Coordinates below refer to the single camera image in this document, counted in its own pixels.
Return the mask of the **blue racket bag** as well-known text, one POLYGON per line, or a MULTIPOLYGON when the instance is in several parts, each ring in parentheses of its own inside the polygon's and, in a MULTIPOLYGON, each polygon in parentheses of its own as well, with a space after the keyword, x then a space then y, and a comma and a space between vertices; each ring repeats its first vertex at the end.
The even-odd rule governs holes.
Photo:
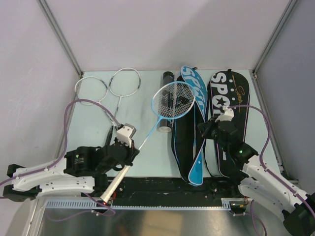
POLYGON ((195 67, 182 66, 176 80, 192 85, 196 97, 192 109, 173 122, 171 148, 182 180, 200 186, 203 184, 205 139, 201 137, 198 125, 204 123, 208 115, 207 89, 195 67))

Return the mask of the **black shuttlecock tube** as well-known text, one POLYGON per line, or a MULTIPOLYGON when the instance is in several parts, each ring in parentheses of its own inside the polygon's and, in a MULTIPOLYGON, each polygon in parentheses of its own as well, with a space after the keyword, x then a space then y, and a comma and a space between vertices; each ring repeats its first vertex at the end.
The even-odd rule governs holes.
MULTIPOLYGON (((161 87, 171 83, 174 81, 174 74, 171 71, 165 71, 162 75, 162 80, 161 80, 161 87)), ((166 96, 166 98, 163 101, 163 105, 169 107, 169 93, 163 93, 163 95, 166 96)), ((162 133, 169 133, 172 131, 172 121, 168 119, 162 119, 159 123, 158 126, 159 132, 162 133)))

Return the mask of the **blue racket white grip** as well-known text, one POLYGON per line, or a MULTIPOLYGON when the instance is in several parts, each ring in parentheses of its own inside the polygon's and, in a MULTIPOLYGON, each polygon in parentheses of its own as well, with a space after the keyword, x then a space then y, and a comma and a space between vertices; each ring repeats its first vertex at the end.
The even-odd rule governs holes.
MULTIPOLYGON (((162 119, 174 120, 183 117, 186 115, 193 107, 195 103, 195 90, 192 85, 186 82, 171 82, 163 87, 161 87, 153 96, 151 101, 151 109, 155 115, 157 115, 158 120, 152 126, 152 129, 141 143, 138 150, 141 150, 145 142, 152 135, 157 125, 162 119), (163 101, 166 98, 163 93, 169 93, 169 103, 170 106, 164 106, 163 101)), ((109 184, 105 192, 100 196, 104 202, 108 202, 118 185, 121 183, 127 172, 129 171, 130 166, 124 167, 119 173, 115 176, 112 182, 109 184)))

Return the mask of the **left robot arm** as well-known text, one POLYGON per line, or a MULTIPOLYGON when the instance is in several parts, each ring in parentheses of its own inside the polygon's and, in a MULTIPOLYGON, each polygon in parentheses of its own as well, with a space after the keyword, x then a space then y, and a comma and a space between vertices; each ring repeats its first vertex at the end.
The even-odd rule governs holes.
POLYGON ((42 167, 28 169, 11 164, 2 197, 23 202, 50 194, 104 196, 109 191, 107 173, 132 166, 139 152, 135 146, 129 147, 115 139, 113 144, 103 147, 78 147, 67 152, 59 162, 42 167))

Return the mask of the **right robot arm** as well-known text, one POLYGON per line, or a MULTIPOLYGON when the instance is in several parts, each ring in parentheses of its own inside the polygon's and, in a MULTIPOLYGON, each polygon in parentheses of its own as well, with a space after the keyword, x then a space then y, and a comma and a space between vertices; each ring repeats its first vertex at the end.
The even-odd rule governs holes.
POLYGON ((258 202, 274 213, 292 236, 310 236, 315 232, 315 196, 300 189, 275 173, 258 152, 246 144, 231 121, 210 119, 198 125, 201 136, 217 142, 234 165, 243 172, 242 180, 227 185, 233 197, 241 194, 258 202))

